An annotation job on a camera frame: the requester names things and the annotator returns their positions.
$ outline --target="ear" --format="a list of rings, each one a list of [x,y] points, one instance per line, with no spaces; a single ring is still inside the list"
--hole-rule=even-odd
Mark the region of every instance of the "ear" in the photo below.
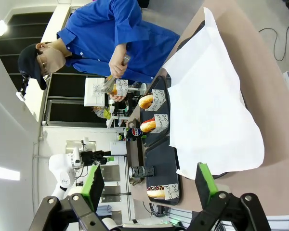
[[[46,43],[42,43],[42,42],[40,42],[37,45],[35,45],[35,48],[37,50],[40,50],[41,48],[46,48],[46,47],[48,47],[47,44]]]

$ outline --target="bread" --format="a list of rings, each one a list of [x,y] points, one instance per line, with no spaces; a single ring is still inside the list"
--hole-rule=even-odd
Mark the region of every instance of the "bread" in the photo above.
[[[153,94],[149,93],[140,98],[138,105],[143,109],[148,109],[153,103]]]
[[[151,186],[147,188],[146,194],[152,198],[165,198],[164,186]]]
[[[156,129],[155,118],[147,120],[140,125],[140,130],[143,132],[151,132]]]

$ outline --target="glasses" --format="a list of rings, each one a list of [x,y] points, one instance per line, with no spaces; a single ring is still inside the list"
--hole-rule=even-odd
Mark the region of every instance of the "glasses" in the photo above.
[[[39,58],[39,61],[40,61],[40,63],[42,64],[42,66],[43,66],[43,68],[44,68],[44,79],[45,80],[48,80],[50,77],[51,77],[51,74],[47,71],[47,69],[46,69],[46,66],[45,66],[45,63],[43,63],[42,62],[42,60],[40,59],[40,57],[39,57],[39,54],[38,54],[38,58]]]

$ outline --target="white paper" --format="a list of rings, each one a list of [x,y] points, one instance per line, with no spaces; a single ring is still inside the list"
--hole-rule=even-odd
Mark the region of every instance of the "white paper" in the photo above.
[[[166,101],[165,91],[152,89],[153,103],[146,111],[156,112]]]
[[[179,198],[178,184],[167,184],[164,186],[165,200]]]
[[[129,81],[127,79],[117,79],[116,80],[116,89],[117,89],[117,96],[125,97],[129,87]]]
[[[197,163],[213,175],[259,167],[263,139],[240,101],[240,82],[212,12],[205,26],[164,65],[171,76],[170,145],[178,174],[195,179]]]
[[[151,131],[151,133],[160,133],[166,128],[168,128],[169,121],[167,114],[155,114],[154,119],[156,123],[156,128]]]

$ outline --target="brown table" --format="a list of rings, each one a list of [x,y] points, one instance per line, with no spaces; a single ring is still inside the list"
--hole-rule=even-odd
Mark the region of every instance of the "brown table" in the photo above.
[[[282,73],[261,36],[235,1],[205,0],[203,6],[213,12],[240,77],[246,105],[261,130],[265,146],[260,168],[229,173],[216,181],[228,185],[236,196],[257,194],[267,215],[289,215],[289,92]],[[203,20],[201,7],[168,58]],[[165,76],[166,71],[161,69],[159,75]],[[131,115],[131,119],[134,118],[139,119],[138,107]],[[182,190],[177,208],[200,211],[202,208],[193,181],[182,178]],[[149,202],[145,181],[132,186],[131,192],[134,199]]]

